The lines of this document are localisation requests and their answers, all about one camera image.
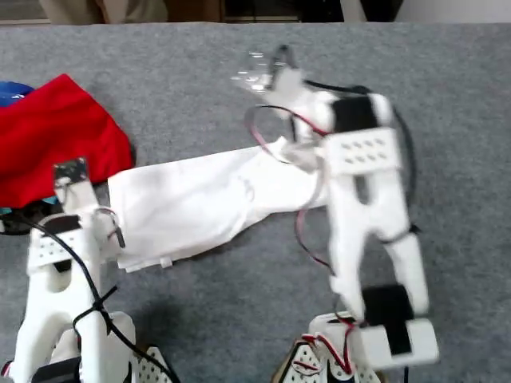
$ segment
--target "white cloth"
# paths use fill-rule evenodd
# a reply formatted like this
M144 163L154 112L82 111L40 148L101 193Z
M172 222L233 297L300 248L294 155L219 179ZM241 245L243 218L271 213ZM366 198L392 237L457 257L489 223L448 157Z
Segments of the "white cloth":
M269 147L280 152L281 138ZM261 148L245 148L121 172L109 179L126 248L128 272L197 255L230 241L271 213L299 210L317 172L283 164ZM315 206L324 205L324 195Z

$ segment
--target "white plastic bracket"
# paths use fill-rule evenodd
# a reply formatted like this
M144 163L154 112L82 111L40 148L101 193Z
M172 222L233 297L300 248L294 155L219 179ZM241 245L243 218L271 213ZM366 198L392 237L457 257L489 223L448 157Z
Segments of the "white plastic bracket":
M438 360L438 344L433 325L426 318L406 322L411 351L392 355L383 326L358 328L350 335L350 345L357 358L373 369L393 369L423 365Z
M391 128L331 134L323 141L331 223L330 253L335 276L332 290L340 294L358 321L364 319L364 302L358 277L366 237L393 239L410 229L399 170L397 138ZM358 198L355 177L363 176L369 193L367 204ZM417 236L404 235L385 245L396 279L408 293L416 314L428 309L426 279Z
M63 215L52 215L50 218ZM99 260L99 253L95 248L96 239L91 230L77 229L58 234L58 237L69 245L77 254ZM40 231L30 232L29 258L27 274L37 273L41 267L53 265L61 261L72 259L71 255L50 237Z
M149 347L147 354L154 357L165 368L168 368L165 359L161 355L157 347ZM138 382L139 383L172 383L172 381L165 375L158 367L150 361L140 359L138 362Z
M86 249L78 252L89 270L96 287L100 288L99 248L87 228L66 234L75 238L75 247ZM30 277L26 314L18 331L16 355L10 375L17 383L26 383L35 371L44 365L57 344L63 330L75 317L88 310L94 302L88 283L76 261L71 261L69 271L59 273L53 262L68 259L61 254L60 246L42 238L35 230L31 238L28 273ZM85 381L105 380L106 339L105 322L98 312L92 312L77 324L81 335L81 356Z

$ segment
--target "clear plastic part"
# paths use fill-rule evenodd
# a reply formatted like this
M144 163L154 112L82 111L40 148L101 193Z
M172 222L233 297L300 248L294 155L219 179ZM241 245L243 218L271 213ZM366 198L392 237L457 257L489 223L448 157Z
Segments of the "clear plastic part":
M254 93L265 93L272 81L270 60L262 52L249 52L242 60L241 69L231 79L239 87Z

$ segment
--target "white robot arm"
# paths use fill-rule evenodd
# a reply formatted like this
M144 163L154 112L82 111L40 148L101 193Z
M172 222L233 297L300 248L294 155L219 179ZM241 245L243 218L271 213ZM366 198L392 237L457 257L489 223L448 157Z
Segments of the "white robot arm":
M418 238L410 224L401 181L401 156L393 108L383 95L354 90L348 97L315 91L280 47L267 62L252 54L255 65L234 78L267 103L305 117L325 133L319 142L324 159L327 209L331 225L331 288L359 326L351 336L354 357L374 369L431 363L438 346L429 320L426 279ZM286 119L285 111L278 111ZM311 126L295 122L297 141L314 138ZM364 177L368 201L355 185ZM358 271L366 238L376 234L393 264L396 284L363 290Z
M84 159L56 165L55 192L64 213L32 223L26 313L14 360L2 374L15 383L141 383L154 374L175 383L174 372L152 368L151 377L139 375L146 362L133 353L140 350L131 318L102 305L115 291L100 296L100 267L114 244L109 238L117 234L121 246L124 240L115 213L97 202ZM156 360L168 369L162 357Z

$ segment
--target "gray carpet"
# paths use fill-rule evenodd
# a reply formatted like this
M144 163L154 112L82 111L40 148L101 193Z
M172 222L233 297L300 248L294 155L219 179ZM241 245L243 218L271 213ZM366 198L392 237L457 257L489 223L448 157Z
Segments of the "gray carpet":
M257 100L228 78L249 47L295 47L309 77L388 95L417 145L411 215L423 233L431 318L442 359L410 382L511 380L511 26L144 25L0 30L2 79L41 85L69 73L133 138L138 165L252 144ZM106 190L101 198L107 201ZM294 338L331 311L324 270L275 215L204 256L135 274L110 265L109 308L133 316L184 382L264 382ZM325 249L327 218L309 240ZM26 238L0 238L0 360L14 354L26 299ZM366 284L391 277L377 244Z

